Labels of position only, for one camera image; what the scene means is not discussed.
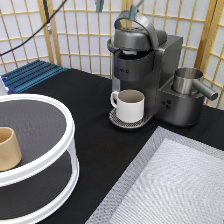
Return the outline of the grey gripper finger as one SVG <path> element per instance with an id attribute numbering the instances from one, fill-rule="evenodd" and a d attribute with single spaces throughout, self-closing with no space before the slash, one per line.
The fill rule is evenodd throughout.
<path id="1" fill-rule="evenodd" d="M 95 0 L 96 12 L 100 13 L 103 10 L 104 0 Z"/>
<path id="2" fill-rule="evenodd" d="M 129 16 L 128 16 L 129 20 L 135 19 L 135 16 L 139 11 L 139 7 L 143 4 L 143 2 L 144 2 L 144 0 L 139 0 L 139 2 L 136 5 L 134 5 L 134 4 L 131 5 L 130 10 L 129 10 Z"/>

